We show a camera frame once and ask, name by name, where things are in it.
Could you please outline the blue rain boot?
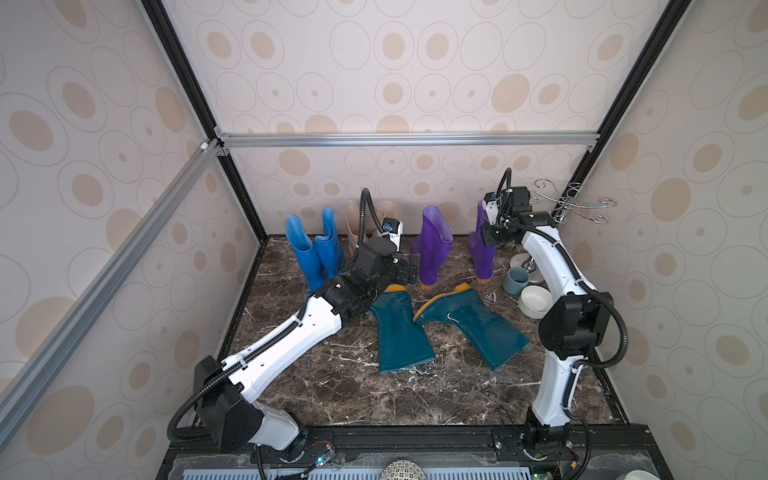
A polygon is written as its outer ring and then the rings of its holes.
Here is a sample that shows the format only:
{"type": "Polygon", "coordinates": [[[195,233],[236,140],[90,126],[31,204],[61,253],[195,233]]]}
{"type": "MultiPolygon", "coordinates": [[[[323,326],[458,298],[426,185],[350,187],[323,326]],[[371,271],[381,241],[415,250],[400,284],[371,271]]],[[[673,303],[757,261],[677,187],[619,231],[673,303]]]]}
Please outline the blue rain boot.
{"type": "Polygon", "coordinates": [[[310,290],[321,287],[325,281],[323,267],[315,244],[304,230],[301,220],[290,215],[285,223],[286,238],[294,251],[299,267],[310,290]]]}
{"type": "Polygon", "coordinates": [[[314,239],[321,267],[327,278],[334,277],[343,269],[344,250],[341,246],[332,208],[326,207],[321,215],[323,233],[314,239]]]}

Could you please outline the purple rain boot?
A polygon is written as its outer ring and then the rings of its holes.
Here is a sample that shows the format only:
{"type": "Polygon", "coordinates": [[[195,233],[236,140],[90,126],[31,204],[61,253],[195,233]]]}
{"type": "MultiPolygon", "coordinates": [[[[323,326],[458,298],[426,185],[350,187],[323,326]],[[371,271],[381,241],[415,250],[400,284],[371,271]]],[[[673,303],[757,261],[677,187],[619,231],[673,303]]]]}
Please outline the purple rain boot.
{"type": "Polygon", "coordinates": [[[480,283],[488,283],[494,270],[495,248],[486,246],[482,237],[482,226],[488,222],[483,203],[476,207],[475,231],[468,236],[468,250],[472,257],[476,279],[480,283]]]}
{"type": "Polygon", "coordinates": [[[424,208],[421,233],[411,244],[411,253],[419,256],[418,278],[425,289],[437,283],[438,272],[453,245],[453,234],[441,211],[434,205],[424,208]]]}

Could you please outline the beige rain boot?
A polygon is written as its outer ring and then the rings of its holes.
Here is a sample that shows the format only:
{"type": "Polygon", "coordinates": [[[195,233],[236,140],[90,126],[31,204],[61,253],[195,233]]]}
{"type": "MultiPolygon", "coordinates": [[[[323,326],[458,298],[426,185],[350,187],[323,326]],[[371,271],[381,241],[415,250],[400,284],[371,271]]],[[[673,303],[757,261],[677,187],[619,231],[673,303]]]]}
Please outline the beige rain boot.
{"type": "Polygon", "coordinates": [[[351,257],[356,253],[360,231],[360,205],[355,201],[345,204],[346,238],[351,257]]]}
{"type": "Polygon", "coordinates": [[[379,221],[384,224],[385,218],[397,218],[397,205],[390,200],[379,200],[375,203],[375,211],[379,221]]]}

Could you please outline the dark green rain boot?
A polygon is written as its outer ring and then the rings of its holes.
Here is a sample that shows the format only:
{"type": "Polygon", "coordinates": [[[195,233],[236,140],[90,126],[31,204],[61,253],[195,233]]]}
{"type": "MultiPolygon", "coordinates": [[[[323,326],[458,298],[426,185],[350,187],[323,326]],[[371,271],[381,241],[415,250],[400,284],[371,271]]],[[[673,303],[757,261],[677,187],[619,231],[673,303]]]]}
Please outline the dark green rain boot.
{"type": "Polygon", "coordinates": [[[381,373],[435,360],[433,348],[414,320],[410,295],[402,285],[390,285],[371,306],[377,322],[381,373]]]}
{"type": "Polygon", "coordinates": [[[418,325],[440,322],[455,326],[493,371],[530,343],[512,323],[488,308],[467,283],[430,299],[415,313],[413,320],[418,325]]]}

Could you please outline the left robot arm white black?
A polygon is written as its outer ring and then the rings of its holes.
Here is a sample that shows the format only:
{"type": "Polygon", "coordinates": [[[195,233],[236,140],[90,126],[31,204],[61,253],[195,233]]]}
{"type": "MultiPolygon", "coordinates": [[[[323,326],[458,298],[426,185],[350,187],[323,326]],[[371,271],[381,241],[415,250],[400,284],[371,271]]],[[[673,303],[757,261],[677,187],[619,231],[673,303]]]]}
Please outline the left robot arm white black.
{"type": "Polygon", "coordinates": [[[222,361],[206,357],[194,374],[193,392],[172,416],[167,437],[175,444],[212,440],[222,453],[246,444],[267,446],[293,461],[307,433],[287,411],[259,402],[263,391],[344,322],[368,313],[395,284],[416,280],[417,266],[400,250],[402,223],[376,218],[377,235],[360,238],[352,263],[308,292],[299,310],[261,340],[222,361]]]}

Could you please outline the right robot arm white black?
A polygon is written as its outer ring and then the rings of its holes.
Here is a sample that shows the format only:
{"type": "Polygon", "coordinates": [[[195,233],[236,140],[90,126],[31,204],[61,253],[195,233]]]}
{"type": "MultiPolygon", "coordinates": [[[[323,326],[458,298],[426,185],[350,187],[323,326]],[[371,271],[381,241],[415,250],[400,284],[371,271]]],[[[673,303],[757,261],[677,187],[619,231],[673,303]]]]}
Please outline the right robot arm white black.
{"type": "Polygon", "coordinates": [[[553,300],[539,321],[538,336],[547,354],[521,435],[530,457],[546,456],[566,442],[576,423],[571,403],[582,370],[619,363],[628,348],[627,327],[610,294],[596,290],[577,267],[553,217],[532,209],[526,187],[499,186],[484,196],[482,207],[488,217],[481,226],[483,244],[522,245],[553,300]]]}

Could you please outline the metal cup tree stand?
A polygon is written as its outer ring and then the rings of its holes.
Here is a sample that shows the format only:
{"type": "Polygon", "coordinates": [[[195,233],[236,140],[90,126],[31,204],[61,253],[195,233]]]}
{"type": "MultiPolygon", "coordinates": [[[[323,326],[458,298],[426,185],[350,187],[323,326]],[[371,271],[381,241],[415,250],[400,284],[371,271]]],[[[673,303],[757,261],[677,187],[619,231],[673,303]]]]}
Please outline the metal cup tree stand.
{"type": "Polygon", "coordinates": [[[579,199],[582,184],[579,182],[568,183],[565,188],[565,195],[561,197],[555,196],[555,187],[554,182],[547,178],[536,179],[533,182],[531,204],[535,205],[542,200],[552,202],[555,207],[553,217],[557,225],[566,223],[566,215],[568,213],[572,213],[594,224],[603,225],[608,222],[604,211],[617,206],[617,202],[609,197],[582,202],[579,199]]]}

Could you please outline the grey-green ceramic mug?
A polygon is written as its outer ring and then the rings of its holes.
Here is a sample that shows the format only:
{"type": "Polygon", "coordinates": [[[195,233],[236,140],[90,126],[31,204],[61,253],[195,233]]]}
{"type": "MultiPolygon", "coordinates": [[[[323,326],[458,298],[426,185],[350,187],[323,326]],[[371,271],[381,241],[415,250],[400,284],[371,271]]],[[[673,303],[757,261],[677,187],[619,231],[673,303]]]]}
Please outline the grey-green ceramic mug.
{"type": "Polygon", "coordinates": [[[519,297],[529,282],[530,274],[524,268],[512,267],[507,271],[502,282],[502,288],[507,294],[519,297]]]}

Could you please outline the white ceramic bowl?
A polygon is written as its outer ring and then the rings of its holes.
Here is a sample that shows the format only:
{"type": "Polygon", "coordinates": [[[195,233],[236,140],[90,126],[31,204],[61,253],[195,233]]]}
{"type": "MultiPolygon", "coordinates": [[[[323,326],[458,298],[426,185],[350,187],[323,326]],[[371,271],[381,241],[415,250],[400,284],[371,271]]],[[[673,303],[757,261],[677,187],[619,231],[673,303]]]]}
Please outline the white ceramic bowl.
{"type": "Polygon", "coordinates": [[[537,285],[526,286],[518,299],[520,311],[534,320],[543,319],[553,304],[551,293],[546,288],[537,285]]]}

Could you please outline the left diagonal aluminium bar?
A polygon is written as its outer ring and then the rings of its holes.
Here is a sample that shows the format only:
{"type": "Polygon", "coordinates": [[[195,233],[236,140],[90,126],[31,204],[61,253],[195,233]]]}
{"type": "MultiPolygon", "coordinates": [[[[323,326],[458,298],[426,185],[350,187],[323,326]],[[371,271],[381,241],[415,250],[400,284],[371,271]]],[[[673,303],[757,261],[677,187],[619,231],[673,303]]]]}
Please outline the left diagonal aluminium bar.
{"type": "Polygon", "coordinates": [[[205,148],[197,150],[10,385],[1,400],[2,449],[7,448],[222,145],[221,140],[211,138],[205,148]]]}

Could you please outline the horizontal aluminium frame bar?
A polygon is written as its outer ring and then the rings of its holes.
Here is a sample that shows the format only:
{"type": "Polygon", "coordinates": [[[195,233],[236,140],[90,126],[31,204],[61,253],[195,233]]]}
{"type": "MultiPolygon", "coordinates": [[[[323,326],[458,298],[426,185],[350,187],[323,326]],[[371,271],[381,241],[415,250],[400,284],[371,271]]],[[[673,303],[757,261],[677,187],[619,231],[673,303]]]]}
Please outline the horizontal aluminium frame bar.
{"type": "Polygon", "coordinates": [[[408,133],[223,133],[220,142],[233,148],[363,148],[595,145],[597,131],[408,132],[408,133]]]}

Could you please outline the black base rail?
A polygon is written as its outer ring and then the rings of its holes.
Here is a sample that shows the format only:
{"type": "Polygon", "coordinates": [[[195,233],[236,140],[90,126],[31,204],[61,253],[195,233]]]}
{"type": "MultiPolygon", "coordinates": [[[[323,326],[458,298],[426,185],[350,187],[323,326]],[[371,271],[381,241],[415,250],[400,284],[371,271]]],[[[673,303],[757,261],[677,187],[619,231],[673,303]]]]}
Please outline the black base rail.
{"type": "Polygon", "coordinates": [[[590,455],[585,479],[626,478],[635,470],[669,479],[644,425],[575,428],[563,446],[540,460],[523,450],[519,429],[495,426],[348,426],[311,428],[301,457],[290,461],[269,447],[230,454],[209,441],[169,448],[159,479],[377,479],[391,463],[415,463],[428,479],[567,479],[590,455]]]}

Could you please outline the right black frame post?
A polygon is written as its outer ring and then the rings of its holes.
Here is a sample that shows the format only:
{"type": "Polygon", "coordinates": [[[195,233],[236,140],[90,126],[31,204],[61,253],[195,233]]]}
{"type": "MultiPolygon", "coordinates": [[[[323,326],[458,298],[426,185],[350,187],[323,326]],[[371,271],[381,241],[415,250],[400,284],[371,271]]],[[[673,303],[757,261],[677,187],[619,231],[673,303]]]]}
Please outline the right black frame post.
{"type": "Polygon", "coordinates": [[[583,189],[586,179],[593,170],[602,151],[608,145],[609,140],[636,99],[638,92],[657,64],[664,49],[692,4],[693,1],[691,0],[675,0],[669,1],[666,4],[658,22],[650,31],[647,41],[642,45],[642,49],[632,65],[626,80],[618,90],[617,96],[600,124],[597,130],[599,133],[598,140],[594,146],[587,148],[569,183],[579,182],[582,184],[583,189]]]}

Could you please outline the black frame post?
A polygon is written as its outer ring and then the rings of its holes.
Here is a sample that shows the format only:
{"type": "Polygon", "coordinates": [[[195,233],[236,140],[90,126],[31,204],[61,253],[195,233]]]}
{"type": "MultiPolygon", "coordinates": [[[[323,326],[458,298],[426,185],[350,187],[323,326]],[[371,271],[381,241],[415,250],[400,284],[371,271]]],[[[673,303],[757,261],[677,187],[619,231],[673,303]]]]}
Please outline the black frame post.
{"type": "Polygon", "coordinates": [[[602,151],[608,145],[609,140],[636,99],[638,92],[657,64],[664,49],[692,4],[693,1],[691,0],[675,0],[669,1],[666,4],[658,22],[650,31],[647,41],[642,45],[642,49],[632,65],[626,80],[618,90],[617,96],[600,124],[597,130],[599,133],[598,140],[594,146],[587,148],[569,183],[579,182],[582,184],[583,189],[586,179],[593,170],[602,151]]]}
{"type": "MultiPolygon", "coordinates": [[[[172,25],[170,15],[162,1],[142,0],[140,4],[147,14],[149,22],[157,35],[159,42],[175,72],[177,79],[184,91],[186,99],[191,105],[198,123],[201,125],[207,139],[222,140],[223,136],[217,130],[218,123],[212,113],[205,93],[199,82],[198,75],[193,71],[192,65],[186,55],[184,47],[172,25]]],[[[268,234],[254,207],[253,201],[246,189],[242,175],[227,148],[218,156],[219,163],[234,191],[246,219],[250,223],[257,240],[264,244],[268,240],[268,234]]]]}

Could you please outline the left black frame post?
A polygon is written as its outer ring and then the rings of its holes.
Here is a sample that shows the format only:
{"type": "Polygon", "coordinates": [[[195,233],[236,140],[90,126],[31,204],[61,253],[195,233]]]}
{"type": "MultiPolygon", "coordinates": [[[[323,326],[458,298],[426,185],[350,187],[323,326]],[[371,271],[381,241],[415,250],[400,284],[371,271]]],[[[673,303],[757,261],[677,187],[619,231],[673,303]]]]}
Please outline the left black frame post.
{"type": "MultiPolygon", "coordinates": [[[[207,139],[222,140],[223,136],[217,130],[218,123],[212,113],[205,93],[199,82],[198,75],[193,71],[192,65],[186,55],[184,47],[172,25],[170,15],[162,1],[142,0],[140,4],[147,14],[149,22],[157,35],[159,42],[175,72],[177,79],[184,91],[186,99],[191,105],[198,123],[201,125],[207,139]]],[[[250,223],[257,240],[264,244],[268,240],[268,234],[254,207],[253,201],[246,189],[242,175],[227,148],[218,156],[219,163],[234,191],[246,219],[250,223]]]]}

